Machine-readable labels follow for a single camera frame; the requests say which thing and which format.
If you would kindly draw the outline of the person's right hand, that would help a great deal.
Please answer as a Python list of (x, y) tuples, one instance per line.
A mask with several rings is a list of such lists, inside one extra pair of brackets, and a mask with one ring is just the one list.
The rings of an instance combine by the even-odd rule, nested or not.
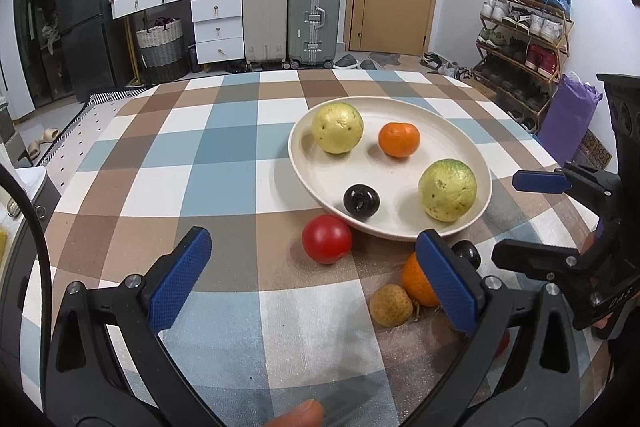
[[(586, 237), (585, 242), (582, 244), (582, 247), (580, 247), (580, 252), (582, 254), (585, 254), (586, 251), (589, 251), (589, 249), (593, 245), (596, 238), (597, 238), (597, 233), (595, 231), (590, 232)], [(606, 317), (603, 317), (603, 319), (594, 323), (593, 327), (595, 327), (596, 329), (604, 329), (605, 326), (608, 325), (608, 320), (611, 317), (612, 317), (612, 314), (608, 314)]]

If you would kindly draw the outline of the person's left hand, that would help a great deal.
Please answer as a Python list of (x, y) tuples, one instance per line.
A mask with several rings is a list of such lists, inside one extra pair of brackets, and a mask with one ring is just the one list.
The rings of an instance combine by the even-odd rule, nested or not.
[(265, 427), (321, 427), (323, 418), (322, 404), (317, 400), (306, 400), (268, 421)]

